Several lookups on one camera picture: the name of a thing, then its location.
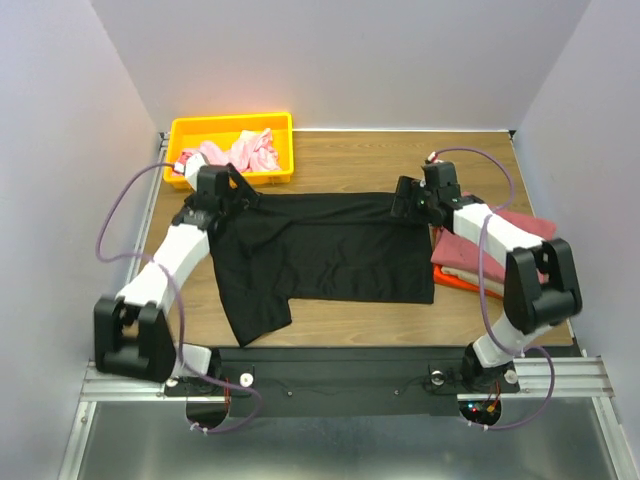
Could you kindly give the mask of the black t shirt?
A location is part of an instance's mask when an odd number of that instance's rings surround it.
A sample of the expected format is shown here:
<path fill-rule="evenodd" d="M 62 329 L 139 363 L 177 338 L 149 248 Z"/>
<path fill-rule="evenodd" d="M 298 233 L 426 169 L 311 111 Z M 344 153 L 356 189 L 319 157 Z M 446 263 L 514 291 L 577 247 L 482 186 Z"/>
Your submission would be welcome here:
<path fill-rule="evenodd" d="M 209 226 L 224 313 L 240 346 L 292 322 L 292 299 L 431 304 L 428 226 L 389 192 L 262 194 Z"/>

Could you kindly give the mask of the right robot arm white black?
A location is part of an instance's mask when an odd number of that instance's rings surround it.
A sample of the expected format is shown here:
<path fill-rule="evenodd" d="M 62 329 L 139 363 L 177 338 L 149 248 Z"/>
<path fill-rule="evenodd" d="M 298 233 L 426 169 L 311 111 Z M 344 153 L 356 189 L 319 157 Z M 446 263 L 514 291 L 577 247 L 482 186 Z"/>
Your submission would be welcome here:
<path fill-rule="evenodd" d="M 502 218 L 484 201 L 461 192 L 451 162 L 423 166 L 422 180 L 401 176 L 391 214 L 443 227 L 488 254 L 505 269 L 503 312 L 470 344 L 460 366 L 463 384 L 482 390 L 531 343 L 582 310 L 568 242 L 545 240 Z"/>

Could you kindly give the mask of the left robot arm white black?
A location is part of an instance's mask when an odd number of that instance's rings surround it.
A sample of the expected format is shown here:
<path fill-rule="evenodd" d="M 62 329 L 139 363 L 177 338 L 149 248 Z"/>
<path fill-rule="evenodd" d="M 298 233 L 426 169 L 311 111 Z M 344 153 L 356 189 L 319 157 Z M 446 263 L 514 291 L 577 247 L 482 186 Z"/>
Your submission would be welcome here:
<path fill-rule="evenodd" d="M 195 267 L 209 255 L 209 234 L 234 214 L 251 205 L 257 193 L 232 165 L 197 161 L 187 168 L 194 192 L 174 216 L 160 247 L 151 255 L 132 252 L 113 257 L 102 254 L 102 227 L 95 253 L 99 261 L 141 259 L 142 270 L 117 294 L 94 307 L 96 369 L 138 380 L 164 382 L 187 374 L 199 393 L 219 387 L 258 396 L 249 386 L 222 380 L 223 371 L 202 359 L 191 364 L 185 355 L 186 319 L 181 288 Z"/>

